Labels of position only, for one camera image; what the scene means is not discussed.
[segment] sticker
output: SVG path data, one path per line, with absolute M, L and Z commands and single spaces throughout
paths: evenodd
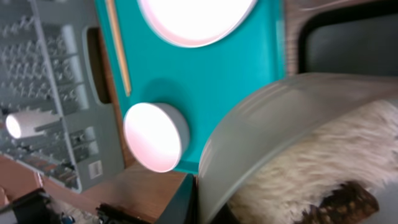
M 92 164 L 88 165 L 88 172 L 90 173 L 90 178 L 94 179 L 96 177 L 101 176 L 102 173 L 102 162 L 96 161 Z

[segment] wooden stick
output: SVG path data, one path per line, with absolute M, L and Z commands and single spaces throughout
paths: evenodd
M 126 96 L 130 96 L 131 93 L 131 84 L 130 84 L 130 76 L 129 70 L 127 68 L 126 56 L 124 54 L 122 37 L 120 34 L 118 15 L 116 14 L 116 6 L 114 4 L 114 0 L 106 0 L 106 8 L 109 14 L 109 21 L 112 30 L 113 42 L 116 47 L 116 54 L 118 56 L 118 62 L 122 73 L 122 80 L 124 85 L 124 91 L 126 92 Z

